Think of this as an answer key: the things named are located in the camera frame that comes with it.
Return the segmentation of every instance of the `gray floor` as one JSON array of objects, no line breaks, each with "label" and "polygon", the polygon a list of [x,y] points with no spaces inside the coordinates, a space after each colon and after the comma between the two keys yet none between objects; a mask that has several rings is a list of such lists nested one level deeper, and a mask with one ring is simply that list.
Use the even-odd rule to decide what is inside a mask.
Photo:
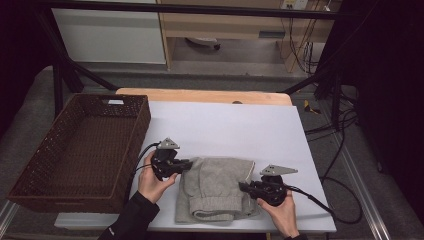
[{"label": "gray floor", "polygon": [[[257,90],[275,92],[306,78],[306,74],[297,71],[294,74],[285,72],[283,62],[278,57],[278,48],[272,41],[240,41],[225,40],[221,50],[193,45],[183,39],[177,42],[173,69],[163,67],[149,68],[137,66],[105,65],[97,67],[100,76],[125,87],[158,87],[186,89],[216,90]],[[104,91],[85,80],[86,92]],[[314,86],[308,86],[293,94],[293,103],[298,106],[302,124],[307,129],[327,123],[324,114],[315,114],[303,110],[304,100],[308,100],[313,108],[322,109],[327,101],[315,101]],[[38,75],[27,99],[15,117],[13,125],[0,142],[0,204],[4,204],[5,196],[16,181],[22,167],[30,159],[37,145],[48,131],[53,121],[53,91],[50,71]],[[343,108],[351,107],[348,102]],[[346,130],[346,145],[351,157],[358,166],[359,172],[374,200],[378,211],[392,239],[424,239],[424,228],[389,175],[377,171],[376,162],[370,151],[366,137],[360,126],[352,125]],[[334,137],[328,136],[310,142],[310,149],[317,171],[322,175],[337,151]],[[339,158],[331,170],[331,177],[352,187],[346,174],[345,166]],[[336,214],[343,219],[352,219],[358,208],[351,195],[343,188],[331,182],[324,184],[328,201]],[[20,208],[11,222],[7,236],[16,234],[53,234],[57,236],[91,237],[99,232],[67,231],[53,226],[56,214],[39,214]],[[367,219],[355,225],[336,222],[337,233],[329,235],[330,239],[374,239]],[[322,239],[323,236],[310,236]],[[25,235],[20,239],[35,239],[33,235]]]}]

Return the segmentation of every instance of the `basket handle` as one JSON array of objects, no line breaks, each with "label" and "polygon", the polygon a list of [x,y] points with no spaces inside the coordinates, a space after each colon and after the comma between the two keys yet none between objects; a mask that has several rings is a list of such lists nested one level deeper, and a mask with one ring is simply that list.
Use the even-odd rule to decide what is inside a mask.
[{"label": "basket handle", "polygon": [[104,105],[125,104],[126,98],[122,95],[99,95],[98,99]]}]

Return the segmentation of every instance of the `gray cloth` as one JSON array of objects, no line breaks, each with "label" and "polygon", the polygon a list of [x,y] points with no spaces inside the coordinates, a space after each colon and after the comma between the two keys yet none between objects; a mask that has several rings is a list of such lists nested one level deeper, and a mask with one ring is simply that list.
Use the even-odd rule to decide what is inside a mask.
[{"label": "gray cloth", "polygon": [[232,221],[257,215],[257,204],[238,183],[251,181],[255,163],[235,158],[192,158],[180,180],[177,223]]}]

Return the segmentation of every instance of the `white cabinet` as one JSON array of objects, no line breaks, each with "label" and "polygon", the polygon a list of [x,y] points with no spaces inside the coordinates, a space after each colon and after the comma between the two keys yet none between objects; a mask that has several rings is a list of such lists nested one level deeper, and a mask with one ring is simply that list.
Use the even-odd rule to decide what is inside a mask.
[{"label": "white cabinet", "polygon": [[53,13],[68,53],[75,61],[166,63],[157,13],[68,9],[53,9]]}]

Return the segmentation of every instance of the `folded sweater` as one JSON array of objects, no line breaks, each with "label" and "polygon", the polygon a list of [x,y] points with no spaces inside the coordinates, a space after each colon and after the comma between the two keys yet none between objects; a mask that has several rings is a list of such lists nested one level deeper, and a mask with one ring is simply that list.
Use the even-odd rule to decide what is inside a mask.
[{"label": "folded sweater", "polygon": [[257,215],[257,204],[240,191],[250,182],[255,163],[236,158],[193,158],[180,180],[175,221],[231,221]]}]

